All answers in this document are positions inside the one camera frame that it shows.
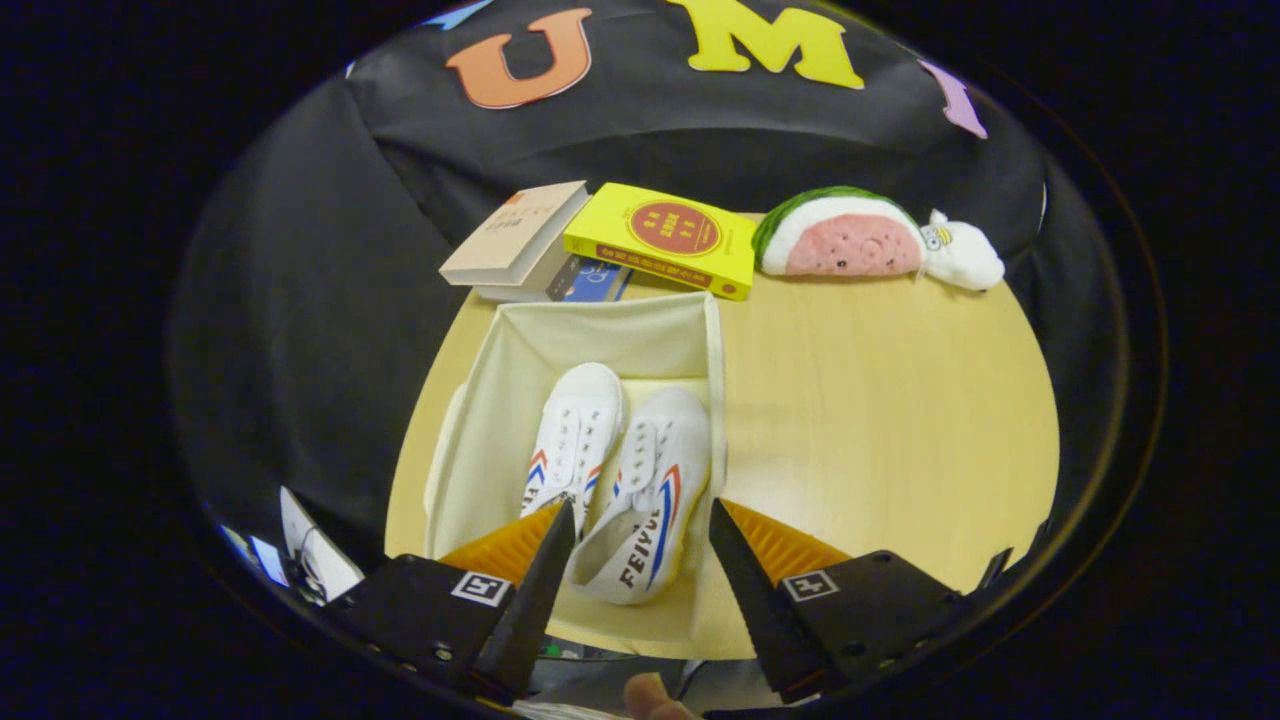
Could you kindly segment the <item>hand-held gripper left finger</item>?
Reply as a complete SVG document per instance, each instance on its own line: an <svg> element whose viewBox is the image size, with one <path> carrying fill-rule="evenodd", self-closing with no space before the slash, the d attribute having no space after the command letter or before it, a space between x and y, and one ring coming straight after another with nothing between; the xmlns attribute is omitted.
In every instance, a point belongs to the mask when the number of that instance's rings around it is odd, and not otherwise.
<svg viewBox="0 0 1280 720"><path fill-rule="evenodd" d="M384 562L330 601L330 620L431 691L516 701L527 693L575 541L573 503L559 501L443 559Z"/></svg>

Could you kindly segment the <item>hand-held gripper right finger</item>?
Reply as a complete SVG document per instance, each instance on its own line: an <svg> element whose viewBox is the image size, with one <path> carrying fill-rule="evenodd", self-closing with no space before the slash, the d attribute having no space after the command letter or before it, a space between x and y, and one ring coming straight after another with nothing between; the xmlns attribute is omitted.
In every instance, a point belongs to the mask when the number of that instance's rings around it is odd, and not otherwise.
<svg viewBox="0 0 1280 720"><path fill-rule="evenodd" d="M854 557L733 501L712 503L709 539L763 675L786 703L878 682L966 606L888 550Z"/></svg>

